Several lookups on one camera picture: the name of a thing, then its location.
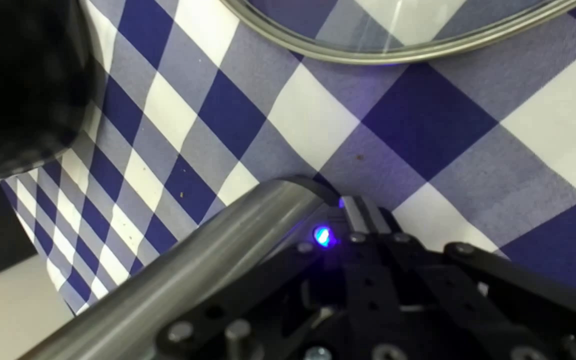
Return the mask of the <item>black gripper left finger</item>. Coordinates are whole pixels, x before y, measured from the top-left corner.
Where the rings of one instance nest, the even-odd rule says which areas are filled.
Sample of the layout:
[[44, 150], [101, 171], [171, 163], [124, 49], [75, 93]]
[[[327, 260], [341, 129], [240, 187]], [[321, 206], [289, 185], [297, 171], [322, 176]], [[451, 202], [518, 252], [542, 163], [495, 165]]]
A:
[[343, 245], [303, 241], [171, 320], [157, 360], [343, 360]]

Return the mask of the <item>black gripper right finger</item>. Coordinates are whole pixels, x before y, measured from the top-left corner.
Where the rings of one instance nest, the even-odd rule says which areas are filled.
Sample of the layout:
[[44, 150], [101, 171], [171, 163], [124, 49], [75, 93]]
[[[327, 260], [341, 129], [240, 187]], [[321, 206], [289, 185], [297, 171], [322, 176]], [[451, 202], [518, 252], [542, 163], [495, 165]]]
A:
[[576, 290], [465, 241], [424, 248], [385, 210], [338, 199], [343, 353], [576, 360]]

